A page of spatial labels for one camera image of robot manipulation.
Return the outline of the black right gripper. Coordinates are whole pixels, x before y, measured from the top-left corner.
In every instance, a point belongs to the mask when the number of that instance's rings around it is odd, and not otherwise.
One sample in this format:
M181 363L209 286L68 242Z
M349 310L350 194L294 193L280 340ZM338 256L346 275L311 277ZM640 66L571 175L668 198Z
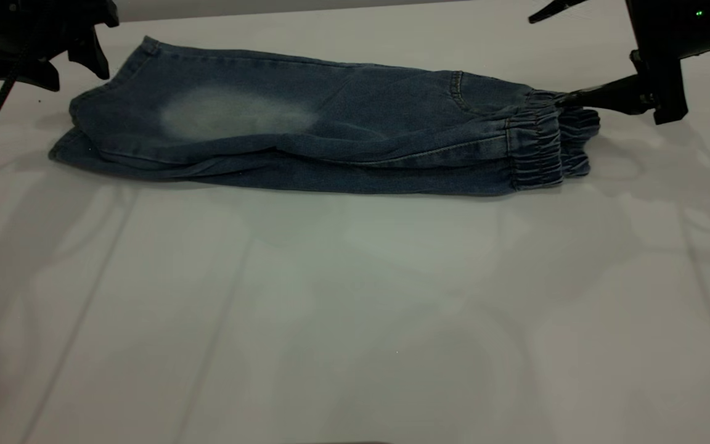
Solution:
M586 0L554 0L530 15L539 23ZM607 84L567 93L560 107L590 107L626 115L655 109L655 123L682 120L688 113L681 61L710 52L710 1L628 1L637 42L634 58L643 63L634 74Z

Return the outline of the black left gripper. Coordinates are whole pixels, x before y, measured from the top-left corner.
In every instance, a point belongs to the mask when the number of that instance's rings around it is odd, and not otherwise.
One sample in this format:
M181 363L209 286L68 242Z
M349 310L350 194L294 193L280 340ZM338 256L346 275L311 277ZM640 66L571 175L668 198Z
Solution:
M0 81L15 67L15 62L8 60L19 56L36 30L40 32L36 43L39 56L56 56L71 42L71 62L88 68L101 80L109 79L109 62L95 29L99 23L110 28L119 25L113 1L0 1ZM60 91L59 73L50 62L26 62L16 82Z

